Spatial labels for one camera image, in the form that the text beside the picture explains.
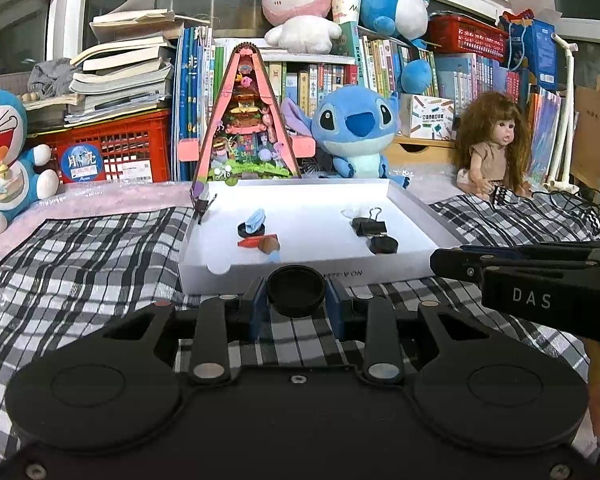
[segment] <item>black robotic base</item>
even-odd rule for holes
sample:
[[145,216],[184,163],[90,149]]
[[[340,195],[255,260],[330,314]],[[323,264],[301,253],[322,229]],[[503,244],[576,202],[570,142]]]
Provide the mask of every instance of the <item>black robotic base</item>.
[[[336,338],[365,342],[359,367],[232,374],[227,344],[257,338],[266,280],[197,311],[153,304],[14,375],[6,408],[24,446],[0,479],[595,478],[570,447],[587,390],[566,363],[435,302],[400,311],[315,286],[306,267],[285,272],[324,296],[308,301]],[[189,369],[175,373],[192,336]]]

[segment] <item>blue gift bag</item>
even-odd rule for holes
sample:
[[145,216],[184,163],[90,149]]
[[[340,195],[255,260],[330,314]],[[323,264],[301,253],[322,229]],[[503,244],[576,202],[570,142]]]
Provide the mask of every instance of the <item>blue gift bag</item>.
[[555,27],[539,20],[519,20],[511,23],[505,60],[510,70],[528,68],[531,84],[540,85],[545,90],[557,87],[557,60],[555,42],[551,35]]

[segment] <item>red plastic basket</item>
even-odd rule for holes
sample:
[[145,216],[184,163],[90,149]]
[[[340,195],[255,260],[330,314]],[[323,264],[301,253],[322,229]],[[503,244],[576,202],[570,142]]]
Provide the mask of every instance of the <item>red plastic basket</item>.
[[440,45],[436,53],[475,52],[499,63],[504,62],[508,37],[499,28],[465,16],[433,16],[427,29],[427,41]]
[[60,182],[70,180],[61,169],[59,158],[76,144],[96,147],[103,168],[90,180],[144,180],[166,182],[169,179],[168,139],[170,111],[161,110],[100,124],[76,126],[58,133],[39,134],[27,139],[27,148],[38,144],[51,147],[51,161],[45,168],[58,172]]

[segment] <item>doraemon plush toy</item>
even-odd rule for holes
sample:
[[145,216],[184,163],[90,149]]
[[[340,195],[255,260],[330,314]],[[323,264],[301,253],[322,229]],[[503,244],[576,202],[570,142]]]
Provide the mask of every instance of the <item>doraemon plush toy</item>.
[[51,159],[51,148],[36,146],[21,154],[27,139],[27,113],[17,97],[0,90],[0,234],[31,203],[56,194],[58,174],[34,166]]
[[391,178],[403,187],[409,183],[408,178],[390,175],[382,154],[400,127],[396,92],[385,99],[363,86],[346,85],[327,95],[311,119],[289,98],[281,109],[287,126],[311,135],[321,150],[333,156],[339,176]]
[[[419,38],[429,25],[429,0],[362,0],[360,22],[383,36],[409,40],[414,46],[426,46]],[[431,85],[431,67],[423,59],[407,63],[400,82],[407,94],[422,94]]]
[[331,0],[262,0],[262,12],[274,26],[264,36],[270,46],[298,54],[328,54],[342,29],[326,19]]

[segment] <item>blue nose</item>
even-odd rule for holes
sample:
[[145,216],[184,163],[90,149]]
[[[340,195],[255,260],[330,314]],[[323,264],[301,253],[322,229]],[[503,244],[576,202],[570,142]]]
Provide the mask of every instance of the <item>blue nose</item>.
[[361,114],[350,115],[344,123],[356,137],[366,137],[376,126],[376,119],[371,112],[363,112]]

